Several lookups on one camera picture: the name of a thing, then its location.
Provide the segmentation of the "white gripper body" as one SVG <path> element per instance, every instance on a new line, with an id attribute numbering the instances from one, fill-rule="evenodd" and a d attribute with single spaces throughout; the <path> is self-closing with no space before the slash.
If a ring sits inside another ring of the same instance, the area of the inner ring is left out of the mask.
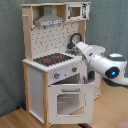
<path id="1" fill-rule="evenodd" d="M 92 46 L 79 42 L 76 48 L 87 66 L 94 67 L 98 64 L 99 55 Z"/>

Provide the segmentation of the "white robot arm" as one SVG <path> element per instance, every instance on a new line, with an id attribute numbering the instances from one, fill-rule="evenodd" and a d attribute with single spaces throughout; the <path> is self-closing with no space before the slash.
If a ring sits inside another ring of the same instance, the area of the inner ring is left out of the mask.
<path id="1" fill-rule="evenodd" d="M 102 57 L 92 46 L 83 42 L 76 45 L 85 64 L 102 76 L 108 85 L 128 87 L 128 78 L 124 77 L 127 60 L 117 53 Z"/>

